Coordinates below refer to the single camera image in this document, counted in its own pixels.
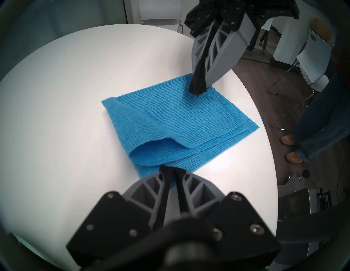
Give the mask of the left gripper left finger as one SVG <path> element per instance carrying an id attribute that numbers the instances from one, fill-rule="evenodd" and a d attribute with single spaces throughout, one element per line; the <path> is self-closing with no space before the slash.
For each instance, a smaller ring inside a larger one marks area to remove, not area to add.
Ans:
<path id="1" fill-rule="evenodd" d="M 104 260 L 163 227 L 174 167 L 134 182 L 123 194 L 106 192 L 66 248 L 81 268 Z"/>

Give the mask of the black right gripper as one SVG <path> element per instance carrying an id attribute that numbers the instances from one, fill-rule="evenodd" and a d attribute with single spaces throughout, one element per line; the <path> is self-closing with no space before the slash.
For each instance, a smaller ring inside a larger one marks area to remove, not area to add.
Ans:
<path id="1" fill-rule="evenodd" d="M 246 50 L 252 51 L 268 19 L 299 19 L 295 0 L 200 0 L 184 24 L 195 38 L 189 93 L 200 96 L 223 77 Z"/>

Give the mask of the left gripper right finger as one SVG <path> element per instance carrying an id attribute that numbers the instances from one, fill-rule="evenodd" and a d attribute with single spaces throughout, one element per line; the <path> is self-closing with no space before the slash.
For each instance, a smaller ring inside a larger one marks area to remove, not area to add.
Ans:
<path id="1" fill-rule="evenodd" d="M 256 209 L 239 192 L 226 196 L 210 181 L 174 168 L 180 211 L 205 222 L 218 251 L 280 251 Z"/>

